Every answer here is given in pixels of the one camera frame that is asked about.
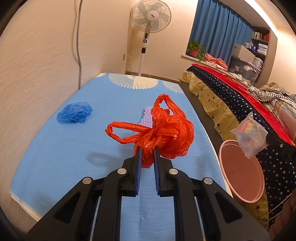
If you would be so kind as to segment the right hand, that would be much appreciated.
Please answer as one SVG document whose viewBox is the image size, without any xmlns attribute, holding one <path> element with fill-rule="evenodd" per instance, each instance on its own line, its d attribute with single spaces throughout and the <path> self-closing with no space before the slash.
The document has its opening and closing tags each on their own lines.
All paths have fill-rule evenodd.
<svg viewBox="0 0 296 241">
<path fill-rule="evenodd" d="M 295 199 L 294 189 L 268 231 L 271 240 L 295 240 Z"/>
</svg>

